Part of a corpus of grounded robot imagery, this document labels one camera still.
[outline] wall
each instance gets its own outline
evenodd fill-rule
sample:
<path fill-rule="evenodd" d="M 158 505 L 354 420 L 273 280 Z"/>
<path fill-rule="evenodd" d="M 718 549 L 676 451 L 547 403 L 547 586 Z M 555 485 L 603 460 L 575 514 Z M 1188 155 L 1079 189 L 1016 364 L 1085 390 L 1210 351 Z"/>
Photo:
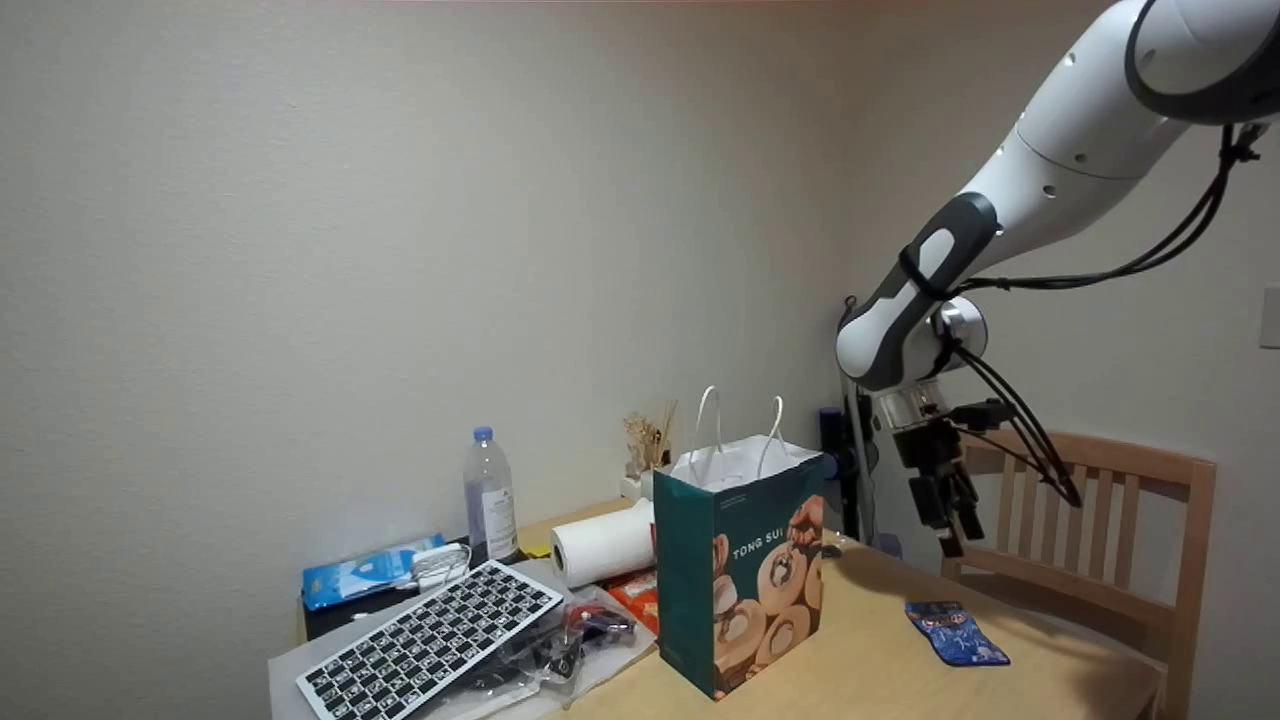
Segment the wall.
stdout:
<path fill-rule="evenodd" d="M 864 5 L 861 169 L 854 222 L 861 229 L 855 286 L 871 286 L 896 247 L 1000 143 L 1041 74 L 1090 25 L 1090 5 Z M 1280 705 L 1280 634 L 1256 620 L 1276 608 L 1267 527 L 1280 510 L 1276 403 L 1280 354 L 1262 351 L 1264 286 L 1280 285 L 1276 189 L 1280 138 L 1243 162 L 1232 197 L 1184 260 L 1092 290 L 976 297 L 993 320 L 987 359 L 1033 400 L 1046 424 L 1188 448 L 1221 460 L 1210 595 L 1200 626 L 1195 715 L 1267 715 Z M 1000 270 L 1113 266 L 1162 239 L 1215 169 L 1215 133 L 1188 133 L 1157 170 L 1071 242 L 1006 264 Z M 879 473 L 879 522 L 905 550 L 935 568 L 935 549 L 914 521 L 900 469 Z"/>
<path fill-rule="evenodd" d="M 265 715 L 296 571 L 836 396 L 840 7 L 6 5 L 0 715 Z"/>

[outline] wooden table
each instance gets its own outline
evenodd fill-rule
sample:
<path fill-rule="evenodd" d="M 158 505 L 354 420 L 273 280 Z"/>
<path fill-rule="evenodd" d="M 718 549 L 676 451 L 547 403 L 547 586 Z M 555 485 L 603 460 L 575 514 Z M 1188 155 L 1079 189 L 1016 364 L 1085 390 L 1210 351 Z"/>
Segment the wooden table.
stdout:
<path fill-rule="evenodd" d="M 966 599 L 1011 663 L 942 663 L 905 615 L 909 595 Z M 1157 671 L 1149 663 L 854 545 L 828 568 L 825 626 L 740 690 L 710 701 L 659 655 L 646 655 L 563 715 L 1131 720 L 1149 710 L 1153 695 Z"/>

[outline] wooden chair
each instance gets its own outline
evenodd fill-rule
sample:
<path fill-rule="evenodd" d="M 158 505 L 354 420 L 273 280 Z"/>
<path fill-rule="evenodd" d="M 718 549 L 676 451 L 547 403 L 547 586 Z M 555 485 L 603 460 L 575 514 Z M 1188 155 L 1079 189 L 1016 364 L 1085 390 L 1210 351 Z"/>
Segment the wooden chair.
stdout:
<path fill-rule="evenodd" d="M 987 430 L 987 438 L 1024 451 L 1011 430 Z M 1166 669 L 1157 715 L 1184 720 L 1195 671 L 1215 463 L 1071 430 L 1052 430 L 1052 444 L 1085 497 L 1079 510 L 1041 485 L 1029 463 L 993 444 L 966 438 L 966 469 L 982 487 L 987 538 L 967 538 L 966 556 L 947 559 L 945 571 L 1145 651 Z M 1149 559 L 1157 562 L 1149 575 L 1175 575 L 1166 599 L 1131 586 L 1136 568 Z"/>

